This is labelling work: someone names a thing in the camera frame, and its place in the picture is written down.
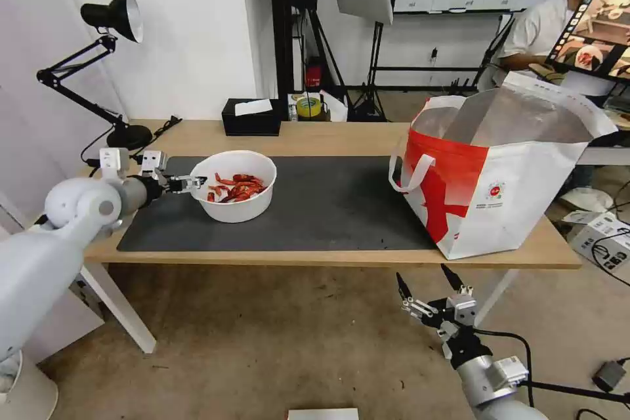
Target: white table leg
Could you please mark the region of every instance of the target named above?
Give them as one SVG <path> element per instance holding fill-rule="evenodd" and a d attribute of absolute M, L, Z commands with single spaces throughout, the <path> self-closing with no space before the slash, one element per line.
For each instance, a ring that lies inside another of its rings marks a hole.
<path fill-rule="evenodd" d="M 475 297 L 479 302 L 479 310 L 477 312 L 477 316 L 474 319 L 475 326 L 479 326 L 483 321 L 488 312 L 492 309 L 494 304 L 499 300 L 502 296 L 503 292 L 507 290 L 507 288 L 514 282 L 516 276 L 518 275 L 519 269 L 508 269 L 503 271 L 501 278 L 496 283 L 496 285 L 492 284 L 490 289 L 483 294 L 483 297 Z"/>
<path fill-rule="evenodd" d="M 138 343 L 140 349 L 147 354 L 153 353 L 156 348 L 156 339 L 102 264 L 97 262 L 84 264 L 81 275 L 127 330 L 127 333 Z"/>

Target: bag handle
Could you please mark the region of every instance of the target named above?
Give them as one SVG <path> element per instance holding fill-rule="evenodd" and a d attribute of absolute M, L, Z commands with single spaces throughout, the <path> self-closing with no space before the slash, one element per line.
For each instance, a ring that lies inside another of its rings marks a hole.
<path fill-rule="evenodd" d="M 413 174 L 411 174 L 411 178 L 409 180 L 409 184 L 406 187 L 399 186 L 394 182 L 394 168 L 396 167 L 396 158 L 398 157 L 398 148 L 400 147 L 400 143 L 402 139 L 398 142 L 396 149 L 393 154 L 389 157 L 389 183 L 397 192 L 401 194 L 407 194 L 422 184 L 422 181 L 425 179 L 427 172 L 429 171 L 429 167 L 431 167 L 435 163 L 435 158 L 429 156 L 428 154 L 423 154 L 418 161 L 418 164 L 415 166 L 413 170 Z"/>

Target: black desk lamp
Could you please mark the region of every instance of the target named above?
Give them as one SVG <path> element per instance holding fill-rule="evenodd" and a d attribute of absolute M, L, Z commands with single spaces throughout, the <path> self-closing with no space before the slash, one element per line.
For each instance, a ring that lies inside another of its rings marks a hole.
<path fill-rule="evenodd" d="M 63 61 L 58 62 L 54 66 L 38 71 L 37 80 L 100 116 L 102 119 L 109 121 L 113 125 L 114 131 L 107 137 L 108 146 L 134 150 L 148 145 L 152 138 L 149 128 L 140 125 L 129 125 L 123 121 L 122 115 L 115 114 L 86 100 L 61 84 L 64 79 L 112 54 L 116 50 L 117 37 L 110 34 L 110 28 L 115 29 L 130 41 L 142 42 L 142 19 L 138 3 L 136 0 L 112 0 L 109 5 L 86 3 L 81 7 L 81 17 L 88 25 L 94 26 L 102 36 L 88 47 L 63 59 Z M 99 46 L 104 47 L 106 50 L 84 62 L 69 64 L 72 60 Z"/>

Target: black tissue box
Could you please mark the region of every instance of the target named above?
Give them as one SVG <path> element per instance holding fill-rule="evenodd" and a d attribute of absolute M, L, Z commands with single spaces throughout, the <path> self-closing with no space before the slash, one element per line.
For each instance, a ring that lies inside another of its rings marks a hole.
<path fill-rule="evenodd" d="M 234 106 L 237 103 L 253 102 L 259 98 L 229 98 L 223 107 L 223 129 L 226 136 L 278 136 L 280 134 L 280 118 L 275 110 L 252 115 L 236 116 Z M 271 100 L 277 108 L 278 100 Z"/>

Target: red and white bag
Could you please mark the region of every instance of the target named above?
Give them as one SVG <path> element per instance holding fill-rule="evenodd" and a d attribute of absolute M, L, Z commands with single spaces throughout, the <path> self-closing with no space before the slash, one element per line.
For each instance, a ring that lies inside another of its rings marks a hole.
<path fill-rule="evenodd" d="M 593 139 L 615 125 L 585 97 L 511 73 L 500 89 L 430 99 L 389 180 L 447 259 L 516 249 Z"/>

